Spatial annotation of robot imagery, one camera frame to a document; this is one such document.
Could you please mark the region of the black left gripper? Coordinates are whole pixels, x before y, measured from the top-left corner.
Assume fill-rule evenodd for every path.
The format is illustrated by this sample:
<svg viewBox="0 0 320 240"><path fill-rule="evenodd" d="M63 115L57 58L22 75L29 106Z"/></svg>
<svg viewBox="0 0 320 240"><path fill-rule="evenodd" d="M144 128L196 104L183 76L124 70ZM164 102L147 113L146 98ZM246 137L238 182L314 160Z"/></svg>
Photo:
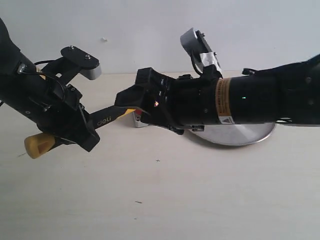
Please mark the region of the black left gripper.
<svg viewBox="0 0 320 240"><path fill-rule="evenodd" d="M73 140L90 152L99 143L100 137L90 114L80 103L82 94L73 85L61 84L56 76L42 72L25 72L24 76L28 80L25 101L28 106L25 107L24 116L37 128L58 126L75 120Z"/></svg>

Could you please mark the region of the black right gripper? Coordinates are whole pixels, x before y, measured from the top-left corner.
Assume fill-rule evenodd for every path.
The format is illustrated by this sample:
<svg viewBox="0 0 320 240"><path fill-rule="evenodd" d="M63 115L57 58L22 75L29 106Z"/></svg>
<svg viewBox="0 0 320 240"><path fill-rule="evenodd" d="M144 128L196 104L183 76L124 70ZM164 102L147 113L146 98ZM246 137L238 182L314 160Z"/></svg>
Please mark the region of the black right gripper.
<svg viewBox="0 0 320 240"><path fill-rule="evenodd" d="M140 110L148 114L149 123L183 135L186 130L203 132L206 126L221 125L218 115L217 86L224 79L207 73L198 78L182 75L177 79L141 68L136 73L135 85L116 94L114 105L119 108ZM152 98L142 86L161 88L151 108Z"/></svg>

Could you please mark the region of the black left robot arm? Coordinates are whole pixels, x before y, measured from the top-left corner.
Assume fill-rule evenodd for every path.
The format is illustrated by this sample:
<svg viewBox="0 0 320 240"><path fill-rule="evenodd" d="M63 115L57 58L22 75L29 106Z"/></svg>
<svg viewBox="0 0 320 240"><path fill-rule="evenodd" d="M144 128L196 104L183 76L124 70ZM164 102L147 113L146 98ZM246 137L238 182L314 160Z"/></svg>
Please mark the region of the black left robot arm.
<svg viewBox="0 0 320 240"><path fill-rule="evenodd" d="M100 137L80 103L83 95L70 81L77 74L95 80L101 74L100 62L75 46L63 48L61 55L39 69L12 42L1 22L0 100L34 122L43 133L89 152Z"/></svg>

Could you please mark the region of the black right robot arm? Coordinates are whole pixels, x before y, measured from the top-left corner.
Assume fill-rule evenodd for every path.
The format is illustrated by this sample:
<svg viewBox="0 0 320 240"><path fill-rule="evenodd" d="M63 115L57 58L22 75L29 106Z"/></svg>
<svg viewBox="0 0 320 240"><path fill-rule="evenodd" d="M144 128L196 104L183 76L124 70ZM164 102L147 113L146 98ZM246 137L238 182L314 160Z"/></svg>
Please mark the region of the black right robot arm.
<svg viewBox="0 0 320 240"><path fill-rule="evenodd" d="M141 111L141 121L182 135L206 126L320 124L320 58L223 77L212 53L202 54L202 74L172 78L138 70L135 83L117 93L119 108Z"/></svg>

